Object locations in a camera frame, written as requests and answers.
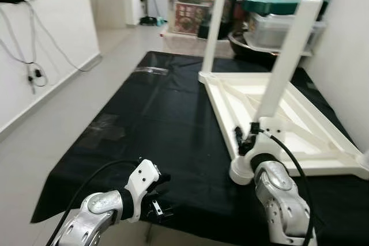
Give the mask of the white plastic children table top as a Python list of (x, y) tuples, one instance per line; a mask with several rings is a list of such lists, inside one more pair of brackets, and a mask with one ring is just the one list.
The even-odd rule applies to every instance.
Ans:
[[(228, 174), (239, 185), (250, 184), (255, 173), (250, 156), (238, 154), (235, 130), (247, 137), (269, 78), (270, 73), (198, 73), (229, 151)], [(295, 85), (287, 83), (275, 115), (261, 120), (260, 128), (281, 140), (308, 176), (369, 178), (366, 155)]]

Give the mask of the black tablecloth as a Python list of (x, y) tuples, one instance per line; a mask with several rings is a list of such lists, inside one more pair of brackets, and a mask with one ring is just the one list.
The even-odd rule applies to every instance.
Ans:
[(168, 69), (168, 75), (132, 73), (99, 114), (119, 115), (116, 125), (126, 135), (103, 140), (96, 148), (76, 140), (45, 180), (30, 218), (49, 222), (65, 211), (81, 184), (84, 198), (94, 192), (121, 188), (133, 170), (132, 161), (149, 159), (171, 175), (159, 198), (172, 207), (164, 227), (220, 243), (240, 246), (280, 246), (269, 241), (265, 212), (253, 186), (239, 186), (228, 174), (231, 161), (206, 89), (198, 80), (201, 58), (151, 51), (142, 66)]

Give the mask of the beige cloth covered bench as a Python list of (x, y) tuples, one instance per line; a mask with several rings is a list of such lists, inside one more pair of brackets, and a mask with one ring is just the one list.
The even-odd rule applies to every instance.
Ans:
[[(159, 36), (163, 39), (163, 52), (188, 55), (205, 56), (206, 40), (197, 36), (182, 35), (181, 33), (160, 32)], [(214, 45), (214, 57), (232, 58), (235, 52), (230, 46), (229, 40), (218, 40)]]

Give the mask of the clear tape cross patch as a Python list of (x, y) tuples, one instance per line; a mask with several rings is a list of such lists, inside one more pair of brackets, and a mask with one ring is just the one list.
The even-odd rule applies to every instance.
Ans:
[(101, 141), (118, 141), (126, 135), (123, 127), (116, 125), (119, 115), (103, 113), (87, 125), (78, 139), (82, 147), (96, 148)]

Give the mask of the green round pot lid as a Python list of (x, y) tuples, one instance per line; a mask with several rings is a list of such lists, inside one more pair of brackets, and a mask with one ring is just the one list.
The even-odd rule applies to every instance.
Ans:
[(242, 0), (240, 7), (246, 12), (260, 15), (293, 15), (301, 0)]

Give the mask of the clear plastic container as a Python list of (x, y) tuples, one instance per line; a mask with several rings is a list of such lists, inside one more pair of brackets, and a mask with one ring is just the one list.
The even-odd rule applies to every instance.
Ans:
[(250, 13), (243, 38), (249, 46), (280, 50), (294, 20), (295, 15)]

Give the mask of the clear tape strip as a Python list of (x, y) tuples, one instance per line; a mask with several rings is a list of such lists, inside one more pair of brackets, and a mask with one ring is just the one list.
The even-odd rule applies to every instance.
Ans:
[(161, 69), (161, 67), (151, 67), (151, 66), (142, 66), (142, 67), (135, 67), (133, 73), (147, 73), (153, 75), (168, 75), (168, 69)]

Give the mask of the black wok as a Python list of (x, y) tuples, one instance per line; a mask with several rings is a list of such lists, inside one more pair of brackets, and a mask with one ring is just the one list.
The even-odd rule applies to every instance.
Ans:
[(271, 52), (261, 52), (250, 48), (247, 45), (245, 38), (243, 38), (243, 32), (231, 32), (228, 35), (230, 48), (234, 52), (234, 59), (256, 63), (262, 65), (267, 69), (271, 69), (276, 62), (278, 55)]

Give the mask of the dark plastic bag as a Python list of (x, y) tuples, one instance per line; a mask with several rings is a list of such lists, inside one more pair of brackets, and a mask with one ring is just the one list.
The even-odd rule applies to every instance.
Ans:
[[(211, 17), (211, 7), (213, 6), (214, 0), (203, 0), (204, 4), (208, 7), (206, 8), (205, 16), (203, 16), (201, 23), (198, 25), (198, 32), (196, 36), (199, 39), (205, 40), (208, 37), (208, 32), (210, 30), (210, 17)], [(224, 0), (223, 14), (221, 18), (221, 24), (219, 27), (219, 40), (226, 40), (230, 32), (232, 32), (233, 25), (233, 9), (236, 6), (235, 0)]]

